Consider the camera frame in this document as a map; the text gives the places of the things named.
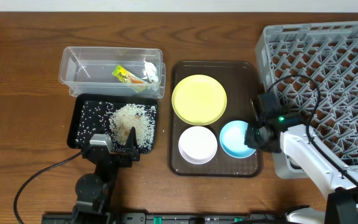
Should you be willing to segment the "blue bowl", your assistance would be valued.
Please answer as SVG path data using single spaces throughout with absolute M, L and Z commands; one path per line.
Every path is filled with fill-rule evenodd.
M 256 150 L 244 143 L 248 126 L 247 122 L 240 120 L 230 121 L 223 126 L 219 142 L 226 154 L 236 159 L 255 154 Z

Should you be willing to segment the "food scraps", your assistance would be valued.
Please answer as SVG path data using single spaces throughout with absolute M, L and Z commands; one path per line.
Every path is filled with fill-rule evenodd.
M 149 153 L 154 145 L 157 107 L 129 103 L 86 101 L 75 131 L 74 147 L 89 143 L 94 134 L 107 134 L 113 150 L 122 152 L 130 130 L 135 129 L 139 152 Z

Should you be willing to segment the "white bowl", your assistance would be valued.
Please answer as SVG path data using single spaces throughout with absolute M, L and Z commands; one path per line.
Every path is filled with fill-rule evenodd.
M 218 150 L 214 133 L 203 126 L 186 129 L 178 140 L 178 150 L 187 162 L 195 165 L 208 163 Z

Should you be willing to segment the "yellow plate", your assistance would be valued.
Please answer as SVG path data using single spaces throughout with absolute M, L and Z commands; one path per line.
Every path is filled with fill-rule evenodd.
M 173 89 L 172 108 L 175 114 L 194 126 L 214 123 L 224 114 L 226 106 L 224 87 L 207 75 L 190 75 Z

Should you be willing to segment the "green snack wrapper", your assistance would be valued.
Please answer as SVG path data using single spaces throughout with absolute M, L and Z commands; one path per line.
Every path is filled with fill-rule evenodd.
M 144 80 L 135 76 L 121 65 L 115 67 L 112 76 L 116 77 L 121 83 L 146 84 Z

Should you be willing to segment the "white tissue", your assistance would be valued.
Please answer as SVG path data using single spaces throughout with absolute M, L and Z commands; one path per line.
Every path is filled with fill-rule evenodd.
M 151 62 L 144 62 L 144 73 L 150 83 L 157 83 L 159 81 L 157 74 L 157 67 Z

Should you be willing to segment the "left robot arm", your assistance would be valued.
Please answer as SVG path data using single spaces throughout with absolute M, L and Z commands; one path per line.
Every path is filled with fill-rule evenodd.
M 124 151 L 112 152 L 112 140 L 107 134 L 94 134 L 89 143 L 81 148 L 84 159 L 96 167 L 93 173 L 80 177 L 75 185 L 77 195 L 73 207 L 73 224 L 115 224 L 121 223 L 121 216 L 110 209 L 118 171 L 131 167 L 140 160 L 135 128 L 131 128 Z

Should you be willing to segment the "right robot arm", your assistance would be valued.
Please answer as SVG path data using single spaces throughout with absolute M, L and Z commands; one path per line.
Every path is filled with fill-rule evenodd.
M 321 212 L 299 206 L 277 223 L 358 223 L 358 172 L 340 160 L 295 114 L 263 119 L 245 131 L 244 144 L 293 159 L 326 199 Z

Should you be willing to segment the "grey dishwasher rack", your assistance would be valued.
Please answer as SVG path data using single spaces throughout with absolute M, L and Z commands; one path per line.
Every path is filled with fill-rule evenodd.
M 358 171 L 358 21 L 267 26 L 255 53 L 265 90 Z

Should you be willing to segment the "black plastic bin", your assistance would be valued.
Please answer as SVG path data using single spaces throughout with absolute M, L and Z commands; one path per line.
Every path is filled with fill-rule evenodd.
M 138 98 L 133 96 L 107 96 L 107 95 L 95 95 L 95 94 L 82 94 L 77 97 L 75 102 L 75 107 L 73 111 L 73 116 L 71 119 L 71 125 L 69 128 L 69 133 L 67 137 L 67 145 L 73 149 L 79 149 L 74 147 L 74 137 L 75 131 L 78 128 L 79 121 L 80 121 L 80 112 L 81 109 L 86 101 L 101 101 L 101 102 L 108 102 L 108 103 L 129 103 L 129 104 L 140 104 L 140 105 L 154 105 L 157 107 L 158 113 L 158 102 L 152 98 Z

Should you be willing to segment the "brown plastic tray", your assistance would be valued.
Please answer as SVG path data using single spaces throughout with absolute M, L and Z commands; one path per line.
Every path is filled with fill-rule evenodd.
M 218 61 L 181 61 L 172 70 L 172 88 L 190 75 L 208 75 L 216 79 L 227 94 L 227 107 L 223 115 L 206 127 L 218 138 L 221 129 L 230 121 L 242 120 L 255 122 L 250 101 L 258 95 L 257 71 L 248 62 Z M 195 165 L 187 162 L 178 149 L 182 132 L 191 125 L 182 121 L 175 112 L 170 115 L 170 143 L 168 148 L 168 166 L 176 175 L 243 177 L 252 178 L 263 169 L 263 155 L 256 151 L 244 159 L 228 155 L 218 144 L 216 155 L 211 161 Z

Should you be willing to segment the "clear plastic bin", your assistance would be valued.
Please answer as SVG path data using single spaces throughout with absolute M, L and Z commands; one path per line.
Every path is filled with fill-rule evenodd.
M 159 81 L 150 83 L 144 73 L 144 62 L 157 67 Z M 117 65 L 123 66 L 146 84 L 121 83 L 112 76 Z M 60 83 L 71 96 L 84 93 L 163 98 L 166 67 L 159 49 L 130 47 L 67 47 L 60 65 Z

